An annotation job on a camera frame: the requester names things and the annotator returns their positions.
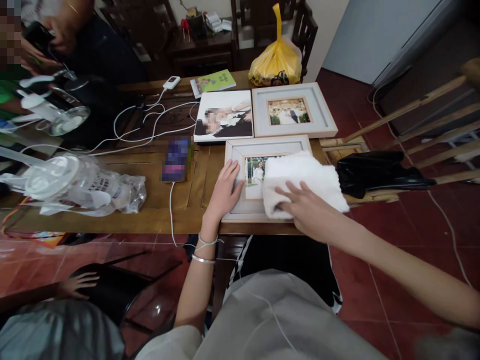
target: framed photo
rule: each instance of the framed photo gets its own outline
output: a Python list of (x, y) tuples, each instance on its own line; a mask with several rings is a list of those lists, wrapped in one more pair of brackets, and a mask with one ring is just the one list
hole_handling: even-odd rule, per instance
[(219, 143), (254, 137), (250, 90), (204, 92), (201, 95), (193, 140)]
[(329, 138), (338, 132), (316, 82), (253, 89), (252, 104), (256, 138), (298, 134)]
[(306, 135), (228, 140), (225, 143), (225, 163), (231, 158), (240, 163), (235, 184), (245, 180), (240, 199), (222, 219), (224, 223), (283, 223), (265, 214), (263, 182), (268, 158), (308, 151), (312, 153)]

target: white shirt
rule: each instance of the white shirt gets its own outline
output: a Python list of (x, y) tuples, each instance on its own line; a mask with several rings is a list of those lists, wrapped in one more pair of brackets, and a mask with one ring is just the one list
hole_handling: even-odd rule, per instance
[(66, 0), (21, 0), (21, 21), (28, 27), (44, 17), (57, 16)]
[(195, 327), (180, 326), (152, 339), (136, 360), (386, 359), (292, 274), (271, 269), (246, 276), (225, 298), (203, 341)]

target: gray clothing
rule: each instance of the gray clothing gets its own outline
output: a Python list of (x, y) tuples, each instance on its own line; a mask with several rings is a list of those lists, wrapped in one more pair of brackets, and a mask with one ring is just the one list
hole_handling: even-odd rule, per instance
[(118, 327), (85, 300), (23, 306), (0, 331), (1, 360), (120, 360), (124, 349)]
[(180, 326), (152, 339), (136, 360), (386, 359), (292, 274), (251, 274), (234, 282), (225, 298), (203, 341), (193, 326)]

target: picture frame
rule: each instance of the picture frame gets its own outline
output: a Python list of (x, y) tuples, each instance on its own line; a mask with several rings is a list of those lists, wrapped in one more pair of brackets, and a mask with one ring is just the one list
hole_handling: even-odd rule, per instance
[(225, 142), (225, 164), (229, 159), (240, 163), (235, 185), (245, 180), (245, 185), (235, 207), (226, 214), (223, 223), (289, 223), (291, 221), (267, 217), (262, 197), (263, 171), (260, 162), (269, 157), (284, 156), (308, 151), (312, 153), (307, 135), (275, 136), (252, 139), (234, 139)]
[(316, 82), (255, 88), (251, 95), (255, 138), (331, 138), (339, 131)]

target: white towel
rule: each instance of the white towel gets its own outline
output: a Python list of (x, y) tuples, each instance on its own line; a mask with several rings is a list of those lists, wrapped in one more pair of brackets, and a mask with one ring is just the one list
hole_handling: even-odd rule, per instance
[(287, 180), (297, 188), (300, 188), (300, 181), (304, 181), (315, 194), (342, 213), (350, 209), (340, 190), (339, 175), (335, 167), (322, 165), (309, 152), (302, 151), (292, 155), (270, 157), (265, 163), (263, 205), (271, 219), (293, 218), (288, 212), (277, 207), (279, 203), (290, 202), (288, 197), (275, 192), (275, 187), (290, 192), (285, 184)]

